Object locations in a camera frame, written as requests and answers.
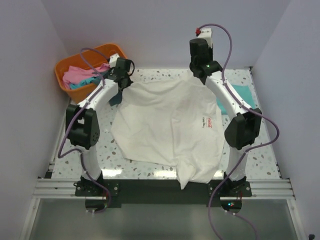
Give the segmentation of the orange plastic laundry basket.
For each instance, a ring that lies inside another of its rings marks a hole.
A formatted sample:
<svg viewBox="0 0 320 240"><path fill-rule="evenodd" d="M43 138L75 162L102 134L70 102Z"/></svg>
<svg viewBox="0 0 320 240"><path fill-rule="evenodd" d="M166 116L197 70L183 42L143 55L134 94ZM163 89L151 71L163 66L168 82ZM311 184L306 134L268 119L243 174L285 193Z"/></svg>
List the orange plastic laundry basket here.
<svg viewBox="0 0 320 240"><path fill-rule="evenodd" d="M104 54L106 58L110 58L113 54L119 54L120 57L127 58L122 48L115 43L106 43L94 47L94 49ZM84 51L82 55L94 68L100 67L102 64L108 62L105 57L90 50ZM69 70L70 66L78 67L83 70L89 70L90 67L84 62L79 53L62 59L54 67L55 77L61 90L64 91L71 100L79 103L96 88L96 85L91 83L77 89L69 89L67 84L63 81L63 76L65 72Z"/></svg>

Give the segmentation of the aluminium frame rail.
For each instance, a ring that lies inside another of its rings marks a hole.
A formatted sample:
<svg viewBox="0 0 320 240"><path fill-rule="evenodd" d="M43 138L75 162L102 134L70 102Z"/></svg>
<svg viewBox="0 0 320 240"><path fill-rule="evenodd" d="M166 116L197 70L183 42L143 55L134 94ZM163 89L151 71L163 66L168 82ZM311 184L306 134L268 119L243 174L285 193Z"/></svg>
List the aluminium frame rail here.
<svg viewBox="0 0 320 240"><path fill-rule="evenodd" d="M219 180L209 183L190 182L184 189L174 179L107 179L105 188L92 182L81 183L76 179L38 179L33 197L48 199L87 198L98 199L109 190L113 198L127 198L138 202L147 198L166 201L190 200L200 202L213 194ZM240 186L222 186L215 193L222 199L270 199L291 200L295 198L292 184L288 179L250 180Z"/></svg>

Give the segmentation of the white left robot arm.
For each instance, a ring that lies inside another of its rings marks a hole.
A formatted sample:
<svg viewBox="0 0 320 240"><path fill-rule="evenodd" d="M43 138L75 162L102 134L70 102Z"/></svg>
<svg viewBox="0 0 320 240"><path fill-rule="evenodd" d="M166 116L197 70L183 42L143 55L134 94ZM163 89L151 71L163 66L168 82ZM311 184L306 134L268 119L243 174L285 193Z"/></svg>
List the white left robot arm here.
<svg viewBox="0 0 320 240"><path fill-rule="evenodd" d="M135 71L132 60L114 54L109 59L110 69L98 73L96 88L78 104L70 104L66 109L65 135L62 144L69 140L73 149L62 153L64 157L71 152L78 152L82 167L81 179L87 180L86 191L92 196L99 196L104 190L103 174L97 159L96 144L100 138L98 111L113 97L129 87L133 81L131 76Z"/></svg>

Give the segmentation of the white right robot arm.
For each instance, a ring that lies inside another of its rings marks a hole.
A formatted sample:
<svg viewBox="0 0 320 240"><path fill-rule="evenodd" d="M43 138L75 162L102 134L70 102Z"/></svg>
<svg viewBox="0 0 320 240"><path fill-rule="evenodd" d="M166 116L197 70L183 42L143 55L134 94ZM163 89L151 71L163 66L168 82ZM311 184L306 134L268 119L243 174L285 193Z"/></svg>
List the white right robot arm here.
<svg viewBox="0 0 320 240"><path fill-rule="evenodd" d="M230 147L229 161L224 173L227 181L223 183L223 192L230 197L241 190L241 183L246 181L247 154L245 153L259 136L262 118L259 108L253 109L227 80L222 80L223 68L213 60L213 49L203 38L189 41L190 64L193 76L222 103L229 117L229 124L224 131L224 138Z"/></svg>

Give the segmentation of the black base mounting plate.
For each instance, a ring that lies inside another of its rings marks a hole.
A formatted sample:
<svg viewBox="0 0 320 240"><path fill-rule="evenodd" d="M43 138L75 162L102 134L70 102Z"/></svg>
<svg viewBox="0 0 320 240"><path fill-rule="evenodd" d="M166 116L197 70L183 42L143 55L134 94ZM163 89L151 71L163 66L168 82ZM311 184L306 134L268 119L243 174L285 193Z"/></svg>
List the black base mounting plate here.
<svg viewBox="0 0 320 240"><path fill-rule="evenodd" d="M75 182L76 197L85 197L86 208L100 209L102 204L120 208L123 204L203 205L209 202L220 180L189 182L184 189L174 179L104 179L104 188L82 178Z"/></svg>

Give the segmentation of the pink t-shirt in basket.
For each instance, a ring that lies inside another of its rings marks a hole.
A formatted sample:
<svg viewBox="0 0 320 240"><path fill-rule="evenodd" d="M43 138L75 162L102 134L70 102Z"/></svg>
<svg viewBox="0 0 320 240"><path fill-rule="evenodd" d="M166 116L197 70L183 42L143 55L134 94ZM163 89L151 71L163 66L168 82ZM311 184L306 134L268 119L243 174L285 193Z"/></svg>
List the pink t-shirt in basket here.
<svg viewBox="0 0 320 240"><path fill-rule="evenodd" d="M110 65L108 63L103 63L101 66L96 67L93 69L83 69L80 67L70 66L68 71L66 71L62 77L63 85L66 89L71 90L69 87L69 84L73 83L79 83L81 80L96 77L100 78L100 76L96 73L98 71L99 73L103 74L103 72L106 72L110 69Z"/></svg>

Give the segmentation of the light blue t-shirt in basket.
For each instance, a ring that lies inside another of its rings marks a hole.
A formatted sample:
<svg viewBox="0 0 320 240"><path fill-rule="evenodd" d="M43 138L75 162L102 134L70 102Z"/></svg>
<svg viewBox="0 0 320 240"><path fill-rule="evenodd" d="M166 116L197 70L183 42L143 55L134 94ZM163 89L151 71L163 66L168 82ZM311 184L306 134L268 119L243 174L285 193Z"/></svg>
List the light blue t-shirt in basket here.
<svg viewBox="0 0 320 240"><path fill-rule="evenodd" d="M69 88L71 90L76 90L79 88L82 88L84 86L87 86L89 84L94 84L94 85L98 85L100 83L101 79L98 77L90 77L90 78L86 78L81 80L79 83L70 83L69 84Z"/></svg>

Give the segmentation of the dark teal t-shirt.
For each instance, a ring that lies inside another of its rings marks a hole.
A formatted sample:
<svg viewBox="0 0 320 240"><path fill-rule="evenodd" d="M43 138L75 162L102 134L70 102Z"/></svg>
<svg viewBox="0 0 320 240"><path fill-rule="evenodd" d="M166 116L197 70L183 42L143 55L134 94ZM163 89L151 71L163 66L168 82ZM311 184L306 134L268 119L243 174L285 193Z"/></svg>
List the dark teal t-shirt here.
<svg viewBox="0 0 320 240"><path fill-rule="evenodd" d="M110 106L118 105L122 102L122 91L127 87L127 76L128 73L120 68L112 67L108 71L103 72L104 81L112 80L117 83L118 93L114 95L110 100Z"/></svg>

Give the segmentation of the white t-shirt with red print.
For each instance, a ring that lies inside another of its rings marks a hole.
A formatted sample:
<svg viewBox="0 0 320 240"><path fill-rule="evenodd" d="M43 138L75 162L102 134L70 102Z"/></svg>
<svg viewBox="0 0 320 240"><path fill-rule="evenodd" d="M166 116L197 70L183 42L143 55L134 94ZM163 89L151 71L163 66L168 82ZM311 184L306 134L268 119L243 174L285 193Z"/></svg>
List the white t-shirt with red print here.
<svg viewBox="0 0 320 240"><path fill-rule="evenodd" d="M211 181L225 144L216 96L190 73L124 89L110 131L124 158L175 167L181 188Z"/></svg>

